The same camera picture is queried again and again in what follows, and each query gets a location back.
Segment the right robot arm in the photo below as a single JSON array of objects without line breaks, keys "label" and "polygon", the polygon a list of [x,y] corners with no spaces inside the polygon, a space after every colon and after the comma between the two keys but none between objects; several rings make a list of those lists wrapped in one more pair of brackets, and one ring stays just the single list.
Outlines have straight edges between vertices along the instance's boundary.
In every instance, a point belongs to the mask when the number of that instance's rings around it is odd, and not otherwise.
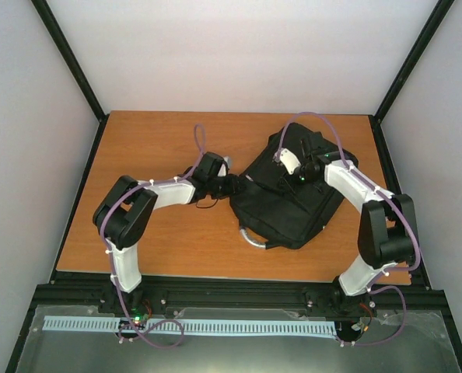
[{"label": "right robot arm", "polygon": [[322,179],[341,193],[360,213],[358,250],[352,265],[339,276],[346,296],[369,292],[372,285],[391,271],[413,271],[421,262],[415,233],[412,199],[380,188],[351,161],[308,163],[287,161],[287,173],[299,182]]}]

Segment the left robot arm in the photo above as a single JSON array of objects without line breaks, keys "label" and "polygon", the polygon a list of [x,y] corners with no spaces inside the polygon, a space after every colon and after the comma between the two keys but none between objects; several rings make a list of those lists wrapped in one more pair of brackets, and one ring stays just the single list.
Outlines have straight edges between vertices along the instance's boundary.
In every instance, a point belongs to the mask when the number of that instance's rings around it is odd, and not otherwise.
[{"label": "left robot arm", "polygon": [[117,304],[130,313],[143,306],[144,294],[137,289],[142,281],[138,242],[152,212],[173,205],[195,204],[206,197],[224,199],[240,193],[243,188],[243,181],[234,174],[201,180],[175,176],[157,181],[121,176],[93,215],[93,224],[110,256],[111,282],[120,289]]}]

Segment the black student bag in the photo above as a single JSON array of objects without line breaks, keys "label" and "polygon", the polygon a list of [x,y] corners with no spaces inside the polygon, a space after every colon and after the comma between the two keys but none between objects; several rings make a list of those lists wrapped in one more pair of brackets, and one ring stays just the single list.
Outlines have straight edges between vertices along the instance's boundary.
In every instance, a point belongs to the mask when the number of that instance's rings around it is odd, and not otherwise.
[{"label": "black student bag", "polygon": [[292,123],[286,132],[272,134],[264,150],[240,174],[244,192],[231,196],[229,205],[239,231],[260,249],[299,249],[319,234],[331,220],[344,197],[323,180],[306,185],[289,181],[285,169],[273,160],[279,134],[314,132]]}]

